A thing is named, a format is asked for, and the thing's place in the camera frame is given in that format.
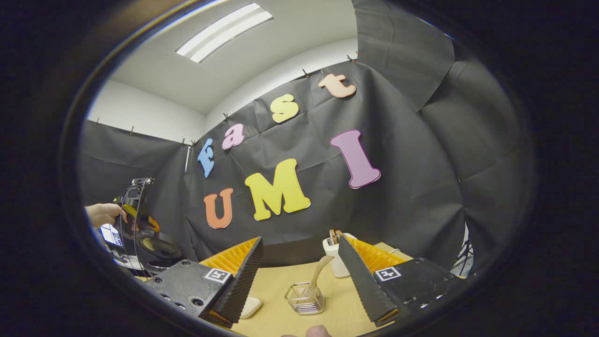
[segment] fisheye lens view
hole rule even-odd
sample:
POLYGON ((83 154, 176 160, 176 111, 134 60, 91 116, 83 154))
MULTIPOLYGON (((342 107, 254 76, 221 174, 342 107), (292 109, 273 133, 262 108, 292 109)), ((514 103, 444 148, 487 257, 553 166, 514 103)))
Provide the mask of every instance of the fisheye lens view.
POLYGON ((538 177, 513 83, 445 29, 396 1, 217 0, 148 30, 77 145, 112 272, 227 336, 368 336, 452 310, 538 177))

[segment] wire basket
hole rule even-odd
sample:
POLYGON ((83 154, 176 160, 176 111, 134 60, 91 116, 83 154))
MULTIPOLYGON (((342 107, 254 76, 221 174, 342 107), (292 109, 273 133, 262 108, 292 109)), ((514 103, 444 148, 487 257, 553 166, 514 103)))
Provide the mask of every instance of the wire basket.
POLYGON ((302 282, 291 285, 285 293, 285 299, 299 315, 320 314, 325 310, 325 298, 319 288, 316 289, 316 297, 302 297, 308 284, 309 282, 302 282))

